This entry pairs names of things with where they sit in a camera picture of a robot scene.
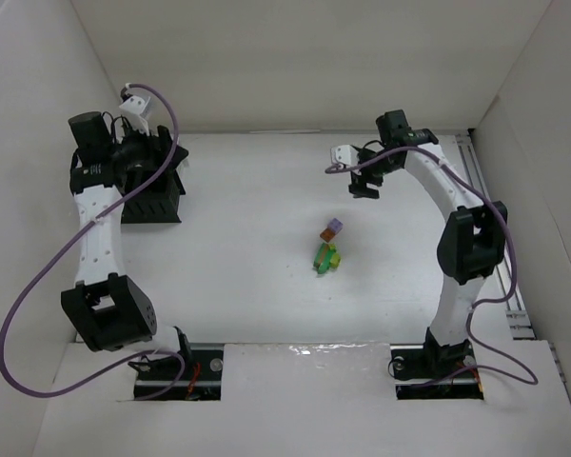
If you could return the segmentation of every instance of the small colorful blocks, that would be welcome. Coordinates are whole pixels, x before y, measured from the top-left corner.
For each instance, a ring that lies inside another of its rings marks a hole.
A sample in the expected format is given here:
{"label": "small colorful blocks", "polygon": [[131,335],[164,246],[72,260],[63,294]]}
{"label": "small colorful blocks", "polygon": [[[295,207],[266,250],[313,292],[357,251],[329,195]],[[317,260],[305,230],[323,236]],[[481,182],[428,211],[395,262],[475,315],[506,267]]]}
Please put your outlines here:
{"label": "small colorful blocks", "polygon": [[334,218],[329,222],[327,228],[320,234],[320,238],[329,243],[342,229],[343,223]]}
{"label": "small colorful blocks", "polygon": [[319,250],[317,251],[317,254],[315,255],[313,267],[319,274],[324,274],[330,268],[337,268],[340,263],[341,256],[336,251],[336,246],[329,243],[322,243]]}

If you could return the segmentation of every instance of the red wire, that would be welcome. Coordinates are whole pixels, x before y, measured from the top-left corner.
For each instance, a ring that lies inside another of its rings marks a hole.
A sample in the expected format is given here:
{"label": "red wire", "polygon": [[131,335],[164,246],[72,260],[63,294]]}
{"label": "red wire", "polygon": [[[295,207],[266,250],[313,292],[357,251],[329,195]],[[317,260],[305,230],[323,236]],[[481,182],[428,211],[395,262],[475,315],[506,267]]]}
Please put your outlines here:
{"label": "red wire", "polygon": [[190,397],[190,394],[194,390],[194,385],[197,383],[197,379],[199,379],[200,374],[201,374],[201,364],[197,362],[196,364],[194,364],[194,374],[192,375],[192,378],[188,383],[188,393],[186,399]]}

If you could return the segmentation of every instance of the metal screw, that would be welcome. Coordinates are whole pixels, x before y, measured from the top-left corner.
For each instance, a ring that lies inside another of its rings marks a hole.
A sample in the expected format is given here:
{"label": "metal screw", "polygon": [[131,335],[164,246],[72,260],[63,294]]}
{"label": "metal screw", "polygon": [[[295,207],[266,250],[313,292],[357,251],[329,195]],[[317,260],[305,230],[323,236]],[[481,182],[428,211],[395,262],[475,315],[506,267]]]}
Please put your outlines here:
{"label": "metal screw", "polygon": [[209,369],[212,371],[222,371],[223,364],[222,359],[213,359],[209,362]]}
{"label": "metal screw", "polygon": [[465,358],[463,359],[463,364],[466,367],[471,367],[472,365],[476,365],[476,359],[471,355],[466,355]]}
{"label": "metal screw", "polygon": [[393,369],[396,371],[402,371],[404,369],[404,358],[402,356],[397,356],[393,358]]}

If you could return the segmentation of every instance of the purple block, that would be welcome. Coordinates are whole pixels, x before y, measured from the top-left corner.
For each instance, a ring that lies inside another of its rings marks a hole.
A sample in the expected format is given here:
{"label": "purple block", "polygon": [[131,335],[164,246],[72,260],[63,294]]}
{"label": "purple block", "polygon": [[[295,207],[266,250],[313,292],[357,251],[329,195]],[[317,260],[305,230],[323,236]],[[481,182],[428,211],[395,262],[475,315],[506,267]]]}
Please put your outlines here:
{"label": "purple block", "polygon": [[343,229],[343,223],[338,219],[332,219],[327,227],[332,230],[332,232],[336,235],[339,231]]}

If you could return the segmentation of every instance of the orange block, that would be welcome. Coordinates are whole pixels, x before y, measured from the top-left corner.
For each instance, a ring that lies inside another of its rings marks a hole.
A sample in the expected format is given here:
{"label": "orange block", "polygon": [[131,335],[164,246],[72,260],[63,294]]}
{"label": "orange block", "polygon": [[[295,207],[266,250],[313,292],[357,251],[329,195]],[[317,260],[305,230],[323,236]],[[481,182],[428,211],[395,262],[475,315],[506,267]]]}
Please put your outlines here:
{"label": "orange block", "polygon": [[334,233],[332,230],[330,230],[329,228],[325,229],[321,234],[320,234],[320,238],[322,238],[325,242],[329,243],[332,238],[334,238],[336,236],[336,233]]}

